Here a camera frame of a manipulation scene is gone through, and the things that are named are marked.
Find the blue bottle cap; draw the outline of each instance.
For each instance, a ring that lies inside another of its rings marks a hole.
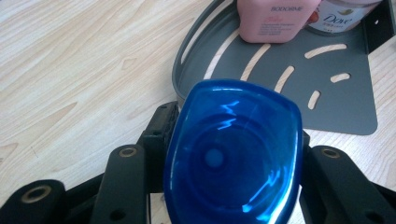
[[[302,163],[298,107],[237,80],[208,80],[190,92],[164,168],[174,224],[286,223]]]

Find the mounting hole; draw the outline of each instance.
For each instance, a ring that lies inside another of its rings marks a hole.
[[[218,51],[216,52],[215,56],[212,58],[212,61],[210,62],[209,66],[206,69],[204,79],[210,79],[212,78],[213,71],[215,70],[216,66],[218,65],[219,59],[225,52],[225,50],[233,43],[233,41],[239,36],[239,29],[236,29],[233,31],[232,34],[230,34],[227,39],[224,40]]]
[[[120,221],[125,217],[126,217],[126,214],[122,209],[117,209],[110,213],[110,219],[112,221]]]
[[[38,202],[50,194],[51,187],[48,185],[41,185],[33,189],[29,189],[21,197],[23,203],[35,203]]]
[[[323,46],[317,49],[312,49],[308,51],[304,56],[306,59],[311,59],[315,56],[318,56],[319,54],[322,53],[327,53],[333,50],[339,50],[339,49],[347,49],[346,44],[335,44],[335,45],[328,45],[328,46]]]
[[[121,157],[132,157],[137,153],[137,149],[134,147],[126,147],[120,150],[119,155]]]
[[[320,95],[321,95],[320,91],[314,91],[312,93],[311,98],[309,99],[309,102],[308,102],[309,109],[313,110],[317,107]]]
[[[248,81],[248,78],[250,76],[251,71],[253,70],[254,66],[256,65],[256,63],[259,61],[259,59],[262,57],[262,55],[264,55],[264,53],[271,48],[270,44],[263,44],[261,48],[259,48],[259,50],[257,50],[257,52],[253,55],[253,57],[250,59],[250,62],[248,62],[244,73],[241,76],[241,80],[242,81]]]
[[[348,80],[350,78],[351,78],[351,76],[350,76],[349,73],[342,73],[342,74],[338,74],[338,75],[332,76],[330,78],[330,81],[332,83],[336,83],[336,82],[339,82],[339,81]]]
[[[364,213],[364,215],[366,215],[366,217],[368,219],[370,219],[371,221],[373,221],[374,223],[384,223],[385,222],[384,218],[375,211],[366,211]]]
[[[279,80],[277,81],[274,91],[281,93],[283,87],[285,86],[286,82],[288,81],[289,77],[293,72],[294,72],[294,66],[289,66],[288,68],[286,68],[286,70],[283,72],[283,74],[280,76]]]
[[[332,149],[328,149],[328,148],[323,148],[322,149],[322,154],[327,156],[327,157],[330,157],[332,159],[338,159],[338,158],[341,157],[340,153],[338,153],[337,151],[334,151]]]

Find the wood grain surface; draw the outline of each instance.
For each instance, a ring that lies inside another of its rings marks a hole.
[[[211,0],[0,0],[0,205],[38,179],[70,189],[133,144],[157,106],[176,100],[178,47]],[[369,55],[378,130],[307,130],[396,190],[396,38]],[[152,222],[170,223],[162,194]],[[304,223],[299,208],[290,223]]]

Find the pink bottle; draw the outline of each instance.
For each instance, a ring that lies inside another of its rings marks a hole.
[[[306,24],[321,0],[238,0],[239,34],[249,43],[285,43]]]

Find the label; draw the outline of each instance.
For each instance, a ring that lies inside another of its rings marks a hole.
[[[341,33],[354,28],[378,4],[369,4],[366,7],[343,7],[329,1],[322,1],[314,12],[316,21],[309,26],[327,33]]]
[[[281,35],[285,32],[291,32],[295,27],[295,23],[293,23],[294,20],[290,20],[290,18],[300,17],[300,15],[304,13],[304,7],[276,6],[271,7],[270,12],[268,16],[263,18],[259,35]]]

